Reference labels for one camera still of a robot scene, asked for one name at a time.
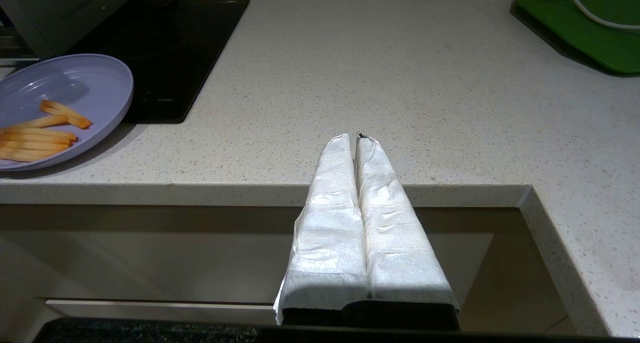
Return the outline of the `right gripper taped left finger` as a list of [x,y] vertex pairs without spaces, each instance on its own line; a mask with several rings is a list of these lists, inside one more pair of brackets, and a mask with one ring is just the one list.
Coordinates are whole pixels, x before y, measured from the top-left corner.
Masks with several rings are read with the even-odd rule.
[[341,311],[370,293],[365,233],[350,136],[334,136],[318,157],[294,223],[286,272],[274,301],[278,325],[291,310]]

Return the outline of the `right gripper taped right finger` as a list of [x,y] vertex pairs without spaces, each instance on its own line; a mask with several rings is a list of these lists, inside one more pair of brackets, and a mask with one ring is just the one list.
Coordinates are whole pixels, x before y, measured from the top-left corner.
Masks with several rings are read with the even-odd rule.
[[355,164],[372,299],[447,304],[458,311],[450,282],[382,145],[360,135]]

